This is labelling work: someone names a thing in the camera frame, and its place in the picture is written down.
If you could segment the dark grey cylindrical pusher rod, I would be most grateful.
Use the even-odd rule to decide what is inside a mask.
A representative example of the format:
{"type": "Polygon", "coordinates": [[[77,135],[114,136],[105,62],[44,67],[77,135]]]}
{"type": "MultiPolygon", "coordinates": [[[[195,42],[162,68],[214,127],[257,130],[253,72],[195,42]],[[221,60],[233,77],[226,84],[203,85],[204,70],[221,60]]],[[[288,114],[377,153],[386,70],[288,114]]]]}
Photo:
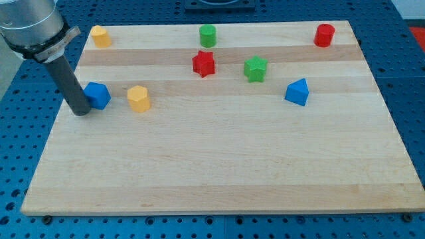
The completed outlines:
{"type": "Polygon", "coordinates": [[[85,116],[88,114],[91,111],[90,103],[65,55],[45,62],[44,67],[74,115],[85,116]]]}

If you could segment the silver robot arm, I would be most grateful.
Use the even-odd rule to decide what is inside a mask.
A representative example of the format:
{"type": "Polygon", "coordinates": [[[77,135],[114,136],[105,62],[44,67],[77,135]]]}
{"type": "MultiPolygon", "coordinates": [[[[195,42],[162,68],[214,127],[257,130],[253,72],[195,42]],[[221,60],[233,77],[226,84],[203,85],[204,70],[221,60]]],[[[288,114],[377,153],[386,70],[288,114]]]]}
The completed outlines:
{"type": "Polygon", "coordinates": [[[64,55],[79,34],[55,0],[1,0],[1,36],[8,47],[23,60],[43,64],[74,115],[84,116],[91,106],[64,55]]]}

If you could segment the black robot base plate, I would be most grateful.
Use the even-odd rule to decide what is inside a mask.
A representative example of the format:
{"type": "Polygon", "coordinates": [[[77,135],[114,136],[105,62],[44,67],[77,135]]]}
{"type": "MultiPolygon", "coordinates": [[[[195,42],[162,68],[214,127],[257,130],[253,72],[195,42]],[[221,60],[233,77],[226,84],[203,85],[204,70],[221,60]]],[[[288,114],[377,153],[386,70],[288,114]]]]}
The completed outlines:
{"type": "Polygon", "coordinates": [[[184,0],[186,11],[253,10],[256,0],[184,0]]]}

